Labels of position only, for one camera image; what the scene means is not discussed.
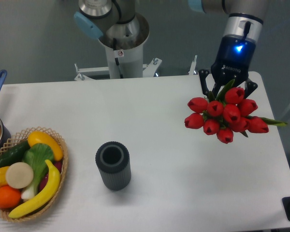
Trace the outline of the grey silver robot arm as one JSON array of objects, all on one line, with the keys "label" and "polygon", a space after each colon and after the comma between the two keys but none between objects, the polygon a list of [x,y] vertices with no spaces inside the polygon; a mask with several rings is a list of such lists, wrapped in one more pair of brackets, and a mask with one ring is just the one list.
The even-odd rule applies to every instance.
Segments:
[{"label": "grey silver robot arm", "polygon": [[[105,48],[112,79],[152,77],[153,60],[143,65],[143,46],[149,37],[147,20],[135,10],[133,0],[81,0],[73,18],[88,37]],[[203,94],[217,99],[227,87],[245,84],[249,96],[257,84],[248,69],[259,39],[269,2],[266,0],[190,0],[197,12],[222,12],[229,16],[217,57],[209,70],[199,71]]]}]

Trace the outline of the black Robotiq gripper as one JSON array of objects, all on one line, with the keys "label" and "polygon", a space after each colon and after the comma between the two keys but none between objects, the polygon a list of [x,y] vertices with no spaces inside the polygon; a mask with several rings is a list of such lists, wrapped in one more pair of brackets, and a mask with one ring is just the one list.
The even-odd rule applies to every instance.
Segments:
[{"label": "black Robotiq gripper", "polygon": [[225,36],[222,38],[216,60],[209,70],[201,69],[198,72],[202,93],[209,96],[214,90],[234,80],[234,87],[240,87],[244,83],[244,99],[252,94],[258,84],[248,77],[248,69],[255,51],[256,45],[247,40]]}]

